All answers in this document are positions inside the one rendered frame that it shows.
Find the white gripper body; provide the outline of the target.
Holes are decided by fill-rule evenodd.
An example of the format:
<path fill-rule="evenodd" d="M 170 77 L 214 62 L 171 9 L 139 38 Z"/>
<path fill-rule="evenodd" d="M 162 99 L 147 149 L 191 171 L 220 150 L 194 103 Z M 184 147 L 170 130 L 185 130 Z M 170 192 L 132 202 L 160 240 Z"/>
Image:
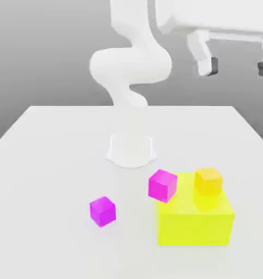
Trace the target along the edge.
<path fill-rule="evenodd" d="M 263 43 L 263 0 L 155 0 L 158 28 L 204 31 L 214 40 Z"/>

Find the small orange cube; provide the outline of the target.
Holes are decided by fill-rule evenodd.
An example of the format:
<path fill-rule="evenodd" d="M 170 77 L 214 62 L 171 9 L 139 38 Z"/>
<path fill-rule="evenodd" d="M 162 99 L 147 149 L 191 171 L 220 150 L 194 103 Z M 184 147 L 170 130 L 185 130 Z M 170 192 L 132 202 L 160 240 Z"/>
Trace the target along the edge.
<path fill-rule="evenodd" d="M 194 175 L 194 186 L 203 196 L 219 196 L 222 192 L 223 177 L 215 168 L 200 168 Z"/>

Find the small magenta cube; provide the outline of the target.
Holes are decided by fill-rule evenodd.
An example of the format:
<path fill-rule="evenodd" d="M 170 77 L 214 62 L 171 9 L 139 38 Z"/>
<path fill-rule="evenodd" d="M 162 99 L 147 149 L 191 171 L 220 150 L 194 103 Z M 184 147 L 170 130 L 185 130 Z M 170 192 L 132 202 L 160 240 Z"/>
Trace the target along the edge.
<path fill-rule="evenodd" d="M 90 202 L 89 207 L 90 217 L 99 227 L 116 220 L 115 204 L 106 196 Z"/>
<path fill-rule="evenodd" d="M 178 176 L 158 169 L 148 183 L 148 196 L 160 202 L 168 203 L 177 191 Z"/>

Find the large yellow box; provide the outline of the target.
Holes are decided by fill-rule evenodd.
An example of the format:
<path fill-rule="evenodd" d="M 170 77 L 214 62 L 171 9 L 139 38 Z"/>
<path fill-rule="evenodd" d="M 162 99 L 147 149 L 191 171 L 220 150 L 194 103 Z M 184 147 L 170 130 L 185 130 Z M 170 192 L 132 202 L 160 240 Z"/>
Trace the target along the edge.
<path fill-rule="evenodd" d="M 235 213 L 225 194 L 200 195 L 193 172 L 177 173 L 175 196 L 163 203 L 154 200 L 158 245 L 228 245 Z"/>

